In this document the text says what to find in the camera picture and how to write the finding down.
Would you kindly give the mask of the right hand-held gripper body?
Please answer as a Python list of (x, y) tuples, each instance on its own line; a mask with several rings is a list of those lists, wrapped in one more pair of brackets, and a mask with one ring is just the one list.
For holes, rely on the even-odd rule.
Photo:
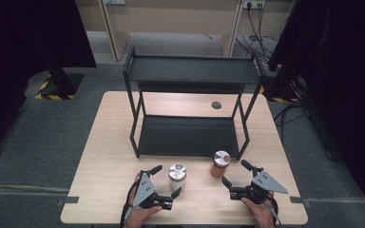
[(246, 198), (255, 204), (266, 202), (270, 192), (287, 194), (288, 190), (277, 180), (269, 175), (263, 168), (252, 168), (253, 179), (249, 185), (244, 187), (229, 186), (229, 195), (231, 200), (241, 200)]

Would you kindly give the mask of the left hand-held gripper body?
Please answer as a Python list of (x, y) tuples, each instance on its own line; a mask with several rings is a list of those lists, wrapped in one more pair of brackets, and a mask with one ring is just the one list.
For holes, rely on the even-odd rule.
[(148, 171), (141, 174), (132, 205), (140, 206), (144, 209), (161, 206), (164, 210), (170, 210), (174, 199), (171, 196), (159, 195), (150, 176), (151, 173)]

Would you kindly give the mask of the glass jar of white powder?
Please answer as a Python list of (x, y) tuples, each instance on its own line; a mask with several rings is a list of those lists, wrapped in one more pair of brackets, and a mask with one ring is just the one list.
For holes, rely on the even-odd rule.
[(171, 191), (176, 191), (180, 187), (185, 186), (186, 167), (181, 163), (174, 163), (169, 167), (169, 188)]

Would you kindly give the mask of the glass jar of orange powder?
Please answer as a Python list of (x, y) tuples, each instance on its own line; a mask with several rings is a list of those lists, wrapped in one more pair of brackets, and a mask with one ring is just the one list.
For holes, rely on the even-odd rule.
[(210, 175), (213, 178), (219, 179), (225, 173), (226, 168), (230, 164), (230, 154), (226, 151), (217, 151), (214, 154), (212, 165), (210, 168)]

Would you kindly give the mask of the black two-tier metal rack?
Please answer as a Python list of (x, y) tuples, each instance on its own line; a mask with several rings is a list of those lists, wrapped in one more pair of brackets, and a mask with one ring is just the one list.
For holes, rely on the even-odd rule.
[[(141, 55), (132, 48), (123, 69), (135, 156), (239, 160), (248, 144), (247, 120), (265, 78), (257, 53), (249, 58)], [(221, 109), (212, 108), (220, 102)]]

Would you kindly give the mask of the person's left hand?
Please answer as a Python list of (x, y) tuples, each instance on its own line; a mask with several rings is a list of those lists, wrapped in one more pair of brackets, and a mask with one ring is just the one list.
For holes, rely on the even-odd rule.
[(133, 206), (133, 201), (135, 199), (137, 187), (136, 182), (139, 179), (139, 174), (136, 174), (134, 183), (132, 184), (129, 192), (128, 198), (126, 200), (126, 205), (131, 207), (128, 218), (124, 221), (123, 228), (142, 228), (145, 221), (152, 215), (160, 212), (162, 210), (161, 206), (154, 206), (148, 209), (144, 209), (140, 206)]

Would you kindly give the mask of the person's right hand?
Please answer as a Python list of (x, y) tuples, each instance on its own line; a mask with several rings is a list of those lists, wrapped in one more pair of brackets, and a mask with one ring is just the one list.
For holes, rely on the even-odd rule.
[(263, 204), (255, 204), (247, 198), (240, 199), (248, 209), (248, 213), (255, 219), (257, 228), (275, 228), (276, 222), (272, 213), (273, 203), (269, 199)]

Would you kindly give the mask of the grey floor tape strip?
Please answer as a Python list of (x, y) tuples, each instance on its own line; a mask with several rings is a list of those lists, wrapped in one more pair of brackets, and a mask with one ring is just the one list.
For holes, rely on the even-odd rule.
[(311, 207), (312, 204), (309, 200), (303, 199), (302, 197), (290, 197), (290, 201), (292, 203), (299, 203), (299, 204), (303, 204), (304, 207)]
[(64, 205), (66, 203), (78, 203), (79, 201), (79, 197), (66, 197), (64, 199), (58, 199), (57, 200), (57, 205)]

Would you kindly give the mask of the black stand base hazard tape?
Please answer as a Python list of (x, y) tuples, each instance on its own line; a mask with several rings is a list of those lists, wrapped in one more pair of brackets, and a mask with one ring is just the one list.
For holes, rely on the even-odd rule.
[(284, 85), (281, 88), (273, 88), (275, 79), (275, 75), (267, 74), (261, 82), (259, 93), (270, 102), (293, 103), (298, 100), (298, 95), (289, 85)]
[(49, 74), (41, 85), (36, 99), (72, 100), (84, 77), (83, 73)]

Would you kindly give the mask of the black curtain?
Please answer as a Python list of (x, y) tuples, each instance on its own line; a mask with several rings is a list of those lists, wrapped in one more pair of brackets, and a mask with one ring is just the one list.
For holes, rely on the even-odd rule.
[(0, 138), (32, 76), (95, 66), (75, 0), (0, 0)]
[(295, 0), (268, 66), (273, 88), (305, 81), (329, 153), (365, 196), (365, 0)]

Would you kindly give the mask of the beige cabinet frame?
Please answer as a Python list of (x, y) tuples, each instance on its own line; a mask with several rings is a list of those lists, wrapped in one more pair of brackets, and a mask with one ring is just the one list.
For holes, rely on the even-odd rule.
[(216, 34), (221, 53), (233, 53), (241, 0), (97, 0), (113, 59), (119, 61), (132, 32)]

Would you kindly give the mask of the white wall socket strip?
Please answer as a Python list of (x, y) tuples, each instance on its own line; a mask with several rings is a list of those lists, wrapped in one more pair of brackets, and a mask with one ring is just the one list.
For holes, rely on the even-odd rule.
[(261, 10), (265, 5), (265, 0), (243, 0), (242, 7), (250, 10)]

